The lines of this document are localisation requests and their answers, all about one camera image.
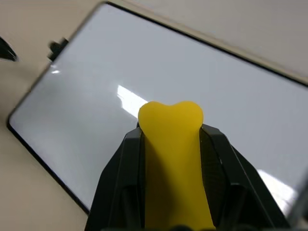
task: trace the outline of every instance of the yellow rubber part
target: yellow rubber part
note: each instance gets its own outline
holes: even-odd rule
[[[138,119],[145,135],[145,227],[214,229],[202,183],[202,109],[193,102],[149,102]]]

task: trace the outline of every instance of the yellow silicone piece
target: yellow silicone piece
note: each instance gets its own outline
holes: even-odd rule
[[[145,135],[145,227],[214,229],[202,183],[202,109],[193,102],[149,102],[138,119]]]

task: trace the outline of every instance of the beige table surface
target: beige table surface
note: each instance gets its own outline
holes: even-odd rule
[[[7,130],[5,119],[97,0],[1,0],[0,36],[20,62],[0,61],[0,230],[82,230],[86,215]],[[138,0],[139,5],[298,72],[308,81],[306,0]]]

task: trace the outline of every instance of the tablet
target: tablet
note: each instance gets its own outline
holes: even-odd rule
[[[100,4],[8,126],[85,211],[148,101],[199,104],[256,169],[294,188],[308,166],[307,86],[113,3]]]

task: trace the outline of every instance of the tablet screen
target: tablet screen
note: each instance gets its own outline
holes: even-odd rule
[[[100,174],[148,101],[199,104],[256,169],[295,188],[307,88],[110,4],[100,5],[12,114],[20,139],[90,209]]]

